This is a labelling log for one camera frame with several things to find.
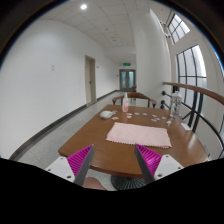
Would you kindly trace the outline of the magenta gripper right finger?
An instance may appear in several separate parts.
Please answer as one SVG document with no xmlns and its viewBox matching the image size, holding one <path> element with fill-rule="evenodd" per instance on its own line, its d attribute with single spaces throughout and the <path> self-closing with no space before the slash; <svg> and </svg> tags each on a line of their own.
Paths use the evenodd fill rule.
<svg viewBox="0 0 224 224">
<path fill-rule="evenodd" d="M 142 145 L 135 145 L 134 154 L 147 184 L 183 169 L 171 155 L 160 155 Z"/>
</svg>

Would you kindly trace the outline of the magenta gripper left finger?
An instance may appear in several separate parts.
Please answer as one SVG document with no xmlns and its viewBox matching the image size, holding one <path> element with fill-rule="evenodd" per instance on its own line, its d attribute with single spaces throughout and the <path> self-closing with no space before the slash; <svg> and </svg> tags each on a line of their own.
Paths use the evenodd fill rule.
<svg viewBox="0 0 224 224">
<path fill-rule="evenodd" d="M 90 145 L 68 157 L 60 156 L 46 168 L 46 171 L 82 186 L 93 159 L 94 150 L 94 146 Z"/>
</svg>

